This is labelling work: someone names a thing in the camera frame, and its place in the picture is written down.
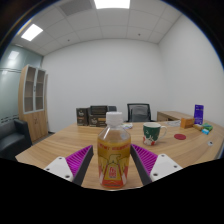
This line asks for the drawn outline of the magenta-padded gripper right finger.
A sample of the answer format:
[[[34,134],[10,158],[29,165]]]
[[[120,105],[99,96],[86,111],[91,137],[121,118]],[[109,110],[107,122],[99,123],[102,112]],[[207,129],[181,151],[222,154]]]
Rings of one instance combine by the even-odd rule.
[[[159,180],[182,169],[166,154],[156,155],[138,145],[131,145],[131,156],[143,185]]]

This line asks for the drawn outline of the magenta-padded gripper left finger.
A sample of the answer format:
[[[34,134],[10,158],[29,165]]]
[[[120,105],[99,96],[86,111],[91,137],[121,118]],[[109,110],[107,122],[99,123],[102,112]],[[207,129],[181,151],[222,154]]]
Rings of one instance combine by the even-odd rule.
[[[81,186],[93,155],[93,146],[89,145],[68,157],[57,157],[44,170]]]

